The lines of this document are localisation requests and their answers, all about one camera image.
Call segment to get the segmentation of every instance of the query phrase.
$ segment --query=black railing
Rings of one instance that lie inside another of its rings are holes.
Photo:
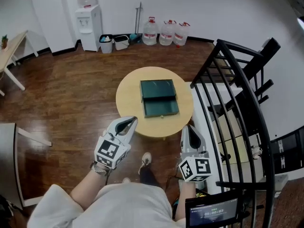
[[[218,166],[218,172],[219,172],[219,181],[217,182],[217,185],[222,188],[222,192],[224,191],[223,188],[232,188],[232,189],[242,189],[242,190],[250,190],[252,193],[252,219],[251,219],[251,227],[255,227],[256,224],[256,210],[257,210],[257,190],[266,190],[266,206],[265,206],[265,215],[264,215],[264,221],[263,221],[263,227],[268,228],[270,227],[272,213],[273,213],[273,205],[274,205],[274,196],[275,196],[275,172],[274,172],[274,161],[273,156],[271,153],[270,148],[270,139],[268,135],[268,130],[266,127],[266,123],[263,117],[263,114],[261,112],[259,102],[257,100],[256,94],[254,93],[252,87],[250,86],[250,83],[248,81],[248,75],[246,75],[243,71],[243,69],[240,67],[238,62],[241,63],[248,63],[251,64],[249,61],[244,61],[241,59],[235,59],[233,54],[231,53],[231,50],[241,52],[247,55],[253,56],[255,67],[262,68],[266,62],[269,61],[269,59],[274,55],[273,51],[271,51],[272,55],[269,54],[263,54],[262,52],[256,52],[254,50],[251,50],[249,48],[230,43],[223,40],[217,40],[217,44],[214,47],[213,51],[211,52],[210,56],[207,58],[206,62],[204,63],[203,67],[200,69],[199,73],[195,76],[194,80],[191,83],[191,88],[195,88],[199,101],[201,104],[201,107],[204,111],[205,116],[207,116],[207,111],[205,108],[205,105],[203,103],[203,96],[200,94],[198,84],[202,84],[202,87],[204,89],[204,93],[206,94],[206,98],[209,102],[209,110],[212,112],[214,116],[214,121],[218,129],[218,135],[220,138],[220,142],[222,144],[223,149],[223,159],[226,161],[227,166],[227,174],[228,174],[228,180],[223,181],[222,176],[222,169],[221,169],[221,162],[218,157],[218,150],[216,145],[216,139],[213,135],[213,131],[211,128],[211,124],[207,120],[208,129],[211,135],[211,140],[213,144],[213,148],[215,151],[217,166]],[[218,60],[226,60],[228,62],[228,65],[221,66],[218,63]],[[230,68],[233,70],[234,73],[234,82],[237,82],[239,86],[242,87],[242,98],[246,101],[246,108],[244,108],[244,104],[240,105],[238,103],[238,100],[234,96],[234,93],[230,87],[231,81],[229,81],[227,78],[231,77],[229,74],[227,74],[224,70]],[[235,114],[235,117],[238,119],[239,126],[241,128],[242,136],[245,143],[246,152],[248,155],[248,161],[250,165],[251,170],[251,181],[250,183],[244,182],[243,180],[243,172],[242,172],[242,165],[241,160],[238,152],[238,145],[236,138],[234,136],[234,132],[232,129],[232,124],[228,116],[228,107],[227,104],[224,103],[223,98],[221,96],[221,93],[218,89],[217,83],[218,80],[214,80],[214,76],[220,77],[221,82],[224,83],[229,96],[231,100],[228,102],[229,109],[233,108],[233,112]],[[231,174],[231,168],[229,163],[229,157],[228,157],[228,151],[225,144],[225,140],[223,137],[223,132],[221,129],[221,125],[219,123],[218,113],[216,112],[215,106],[212,102],[210,93],[208,91],[208,88],[206,86],[206,83],[211,83],[213,85],[213,88],[215,90],[215,93],[217,95],[217,98],[219,100],[220,106],[221,106],[221,113],[224,115],[228,130],[230,133],[231,141],[233,144],[233,150],[235,152],[236,162],[237,162],[237,169],[238,169],[238,182],[234,182]],[[251,117],[255,118],[254,123],[252,122],[246,122],[247,117],[243,117],[242,113],[246,112],[247,114],[250,114]],[[262,163],[263,163],[263,171],[264,175],[266,176],[266,182],[264,183],[257,183],[256,182],[256,172],[255,172],[255,166],[254,166],[254,159],[252,155],[251,145],[249,141],[249,134],[247,129],[254,129],[255,133],[258,133],[259,139],[260,139],[260,147],[262,149]]]

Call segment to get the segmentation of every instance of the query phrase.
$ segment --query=round wooden table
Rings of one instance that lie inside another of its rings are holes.
[[[163,117],[144,117],[140,92],[141,80],[172,79],[179,113]],[[180,131],[193,113],[190,87],[174,72],[162,67],[142,67],[129,73],[119,84],[116,106],[121,117],[136,116],[136,132],[149,137],[167,137]]]

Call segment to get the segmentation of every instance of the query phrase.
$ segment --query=wooden floor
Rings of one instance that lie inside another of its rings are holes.
[[[115,94],[121,80],[140,67],[167,68],[191,81],[213,49],[211,43],[188,41],[186,46],[159,44],[130,46],[103,55],[76,52],[53,57],[45,53],[23,62],[11,72],[25,86],[22,92],[4,75],[0,88],[0,121],[15,122],[24,130],[53,142],[52,147],[19,137],[18,165],[25,199],[43,195],[51,184],[70,192],[88,173],[93,152],[102,132],[119,118]],[[124,177],[139,181],[138,168],[145,152],[152,153],[152,169],[165,186],[174,173],[180,153],[180,133],[165,141],[134,135],[132,149],[112,172],[109,183]],[[178,188],[173,181],[168,197],[173,201]]]

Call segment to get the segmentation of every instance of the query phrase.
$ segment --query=shoe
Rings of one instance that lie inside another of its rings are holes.
[[[143,154],[142,156],[142,165],[140,166],[139,170],[138,170],[138,175],[139,175],[139,172],[141,170],[142,167],[144,166],[147,166],[149,164],[151,164],[152,162],[152,156],[149,152],[146,152],[145,154]]]
[[[122,183],[130,183],[130,182],[131,182],[130,178],[125,177],[125,178],[123,179],[123,182],[122,182]]]

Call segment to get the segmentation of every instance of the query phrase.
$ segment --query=trash bin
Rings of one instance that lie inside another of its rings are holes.
[[[109,37],[110,38],[110,41],[101,41],[102,37]],[[103,53],[111,53],[112,52],[112,48],[113,48],[113,35],[111,34],[108,34],[108,35],[102,35],[100,38],[99,38],[99,44],[100,44],[100,48],[101,48],[101,51]]]
[[[116,50],[126,49],[129,46],[129,37],[117,36],[114,38]]]

